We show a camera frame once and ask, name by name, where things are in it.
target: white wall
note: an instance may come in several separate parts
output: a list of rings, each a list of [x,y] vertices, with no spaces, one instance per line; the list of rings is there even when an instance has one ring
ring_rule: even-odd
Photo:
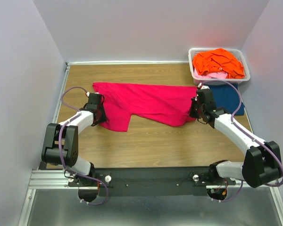
[[[241,48],[268,0],[34,0],[67,62],[184,60]]]
[[[0,226],[18,224],[64,69],[33,2],[0,1]]]
[[[280,145],[283,162],[283,1],[269,2],[242,50],[251,71],[241,87],[251,125]],[[280,192],[283,199],[283,186]]]

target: gray metal floor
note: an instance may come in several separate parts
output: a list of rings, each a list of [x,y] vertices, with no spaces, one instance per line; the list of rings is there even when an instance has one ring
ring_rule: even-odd
[[[110,197],[101,206],[80,203],[76,189],[50,189],[36,191],[28,225],[277,226],[281,222],[268,187],[245,187],[226,203],[199,196]]]

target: screw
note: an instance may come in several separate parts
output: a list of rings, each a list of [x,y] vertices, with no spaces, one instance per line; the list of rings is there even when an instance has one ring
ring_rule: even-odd
[[[105,181],[107,182],[107,183],[109,183],[110,181],[111,181],[111,176],[110,175],[107,175],[107,176],[105,176]]]
[[[195,182],[199,181],[199,176],[198,176],[197,174],[195,174],[195,175],[193,176],[193,180],[194,180]]]

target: orange clothing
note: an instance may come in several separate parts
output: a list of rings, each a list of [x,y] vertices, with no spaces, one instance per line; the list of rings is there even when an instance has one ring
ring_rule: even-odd
[[[194,56],[193,65],[199,75],[212,72],[226,72],[228,79],[243,79],[244,68],[240,61],[229,51],[218,48],[201,52]]]

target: cable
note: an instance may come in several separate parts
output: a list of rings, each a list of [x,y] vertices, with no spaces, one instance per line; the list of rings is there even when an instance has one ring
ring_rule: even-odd
[[[218,201],[218,202],[229,202],[229,201],[233,200],[234,198],[236,198],[239,195],[239,193],[242,190],[242,187],[243,187],[243,180],[241,181],[241,186],[240,186],[239,190],[231,198],[225,199],[225,200],[217,200],[217,199],[215,199],[215,200]]]
[[[61,96],[61,102],[62,102],[62,104],[64,104],[66,107],[70,107],[70,108],[76,110],[77,112],[79,112],[80,109],[66,104],[66,103],[64,102],[64,100],[63,100],[65,94],[68,93],[68,92],[69,92],[70,90],[72,90],[72,89],[82,89],[82,90],[85,91],[85,93],[87,93],[88,91],[87,91],[85,88],[83,88],[83,87],[80,87],[80,86],[73,86],[73,87],[69,88],[68,90],[66,90],[66,91],[63,93],[63,95]]]
[[[62,97],[61,97],[61,102],[62,102],[62,104],[64,104],[65,106],[70,107],[70,108],[76,110],[77,112],[80,112],[80,110],[79,110],[78,108],[73,107],[73,106],[70,106],[70,105],[66,104],[66,103],[63,101],[63,97],[65,96],[65,94],[66,94],[67,92],[69,92],[70,90],[75,89],[75,88],[83,89],[83,90],[85,91],[85,93],[87,93],[87,90],[84,89],[83,87],[79,87],[79,86],[71,87],[71,88],[69,88],[68,90],[66,90],[66,91],[63,93],[63,95],[62,95]],[[62,127],[61,127],[61,129],[60,129],[60,131],[59,131],[59,135],[58,135],[58,148],[59,148],[59,152],[60,152],[60,159],[61,159],[61,163],[62,163],[63,168],[64,168],[65,171],[68,171],[68,172],[71,173],[71,174],[76,174],[77,176],[82,177],[82,178],[87,178],[87,179],[90,179],[90,180],[97,181],[98,183],[101,183],[102,185],[104,185],[104,187],[105,187],[105,189],[106,189],[106,197],[105,197],[105,199],[104,199],[103,201],[98,202],[98,203],[92,203],[92,202],[86,202],[85,200],[81,199],[81,202],[84,202],[84,203],[86,203],[87,205],[97,206],[97,205],[101,205],[101,204],[103,204],[104,202],[106,202],[106,200],[107,200],[108,197],[109,197],[109,190],[108,190],[107,185],[106,185],[104,182],[102,182],[101,180],[97,179],[97,178],[93,178],[93,177],[90,177],[90,176],[86,176],[86,175],[83,175],[83,174],[80,174],[80,173],[76,173],[76,172],[74,172],[74,171],[72,171],[72,170],[70,170],[70,169],[67,169],[67,166],[66,166],[66,164],[65,164],[64,157],[63,157],[63,149],[62,149],[62,134],[63,134],[63,130],[64,130],[64,128],[65,128],[65,126],[66,126],[67,124],[69,124],[70,122],[72,122],[73,120],[75,120],[76,118],[78,118],[79,116],[80,116],[80,114],[75,115],[74,117],[70,118],[68,121],[65,122],[64,125],[62,125]]]
[[[234,115],[237,113],[237,111],[240,109],[241,107],[241,104],[242,104],[242,96],[240,94],[240,92],[238,91],[238,89],[236,89],[235,86],[233,86],[231,83],[227,82],[227,81],[223,81],[223,80],[214,80],[214,81],[221,81],[221,82],[224,82],[228,85],[230,85],[235,91],[236,93],[238,94],[239,96],[239,105],[237,107],[237,109],[232,113],[232,116],[231,116],[231,121],[232,121],[232,124],[237,128],[239,129],[242,133],[244,133],[246,136],[248,136],[250,139],[254,140],[258,145],[262,146],[273,158],[274,160],[277,162],[277,164],[279,165],[280,167],[280,170],[282,172],[282,180],[279,182],[279,183],[275,183],[275,184],[265,184],[266,186],[270,186],[270,187],[279,187],[283,184],[283,165],[282,163],[280,162],[280,160],[277,158],[277,156],[263,143],[261,143],[260,141],[256,140],[251,134],[245,132],[236,122],[234,122]]]
[[[73,176],[69,176],[69,177],[68,177],[68,176],[66,176],[66,172],[67,172],[67,171],[65,170],[65,171],[64,171],[64,177],[65,177],[65,178],[67,178],[67,179],[74,179],[74,177],[73,177]]]
[[[223,185],[220,185],[218,188],[214,188],[214,189],[213,189],[213,190],[214,190],[213,193],[219,191],[222,186],[223,186]],[[225,178],[225,191],[227,190],[227,187],[228,187],[228,182],[227,182],[227,180],[226,180],[226,178]]]

